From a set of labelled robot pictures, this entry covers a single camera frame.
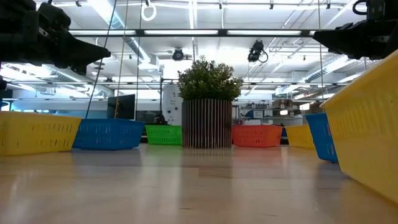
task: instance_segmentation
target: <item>plastic basket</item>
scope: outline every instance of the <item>plastic basket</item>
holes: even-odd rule
[[[313,144],[310,126],[307,124],[285,127],[289,145],[315,149]]]
[[[145,125],[149,144],[182,145],[181,126]]]
[[[0,156],[69,151],[81,119],[0,112]]]
[[[282,127],[273,125],[236,125],[232,128],[235,146],[274,147],[280,145]]]
[[[398,52],[321,106],[341,170],[398,203]]]
[[[326,113],[305,115],[319,159],[338,162]]]
[[[92,150],[132,149],[140,143],[144,123],[126,119],[84,119],[73,148]]]

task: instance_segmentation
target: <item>striped plant pot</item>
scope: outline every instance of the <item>striped plant pot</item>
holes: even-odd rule
[[[182,146],[225,148],[232,146],[232,102],[227,100],[184,100],[182,103]]]

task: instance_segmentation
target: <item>orange basket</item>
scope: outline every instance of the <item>orange basket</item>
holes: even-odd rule
[[[274,147],[280,145],[282,127],[273,125],[236,125],[232,128],[235,146]]]

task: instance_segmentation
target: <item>blue basket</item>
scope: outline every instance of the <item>blue basket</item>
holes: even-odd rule
[[[84,119],[73,148],[94,150],[132,149],[140,143],[144,123],[126,119]]]
[[[326,113],[305,115],[319,159],[338,162]]]

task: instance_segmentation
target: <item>green plant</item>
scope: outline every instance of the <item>green plant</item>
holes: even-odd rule
[[[184,100],[219,99],[233,101],[241,94],[241,78],[234,78],[233,67],[215,61],[206,61],[205,56],[184,72],[178,71],[178,87]]]

